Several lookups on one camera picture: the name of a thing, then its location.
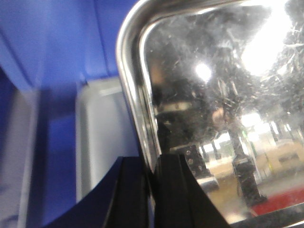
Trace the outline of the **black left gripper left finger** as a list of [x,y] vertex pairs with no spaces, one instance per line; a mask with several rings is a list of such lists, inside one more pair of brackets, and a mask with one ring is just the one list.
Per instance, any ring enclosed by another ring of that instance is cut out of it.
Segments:
[[139,157],[118,157],[102,180],[47,228],[147,228],[148,193]]

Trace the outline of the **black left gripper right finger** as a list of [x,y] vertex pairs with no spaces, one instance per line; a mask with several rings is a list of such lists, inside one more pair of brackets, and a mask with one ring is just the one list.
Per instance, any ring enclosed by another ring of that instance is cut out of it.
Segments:
[[184,155],[162,154],[155,169],[156,228],[228,228],[192,175]]

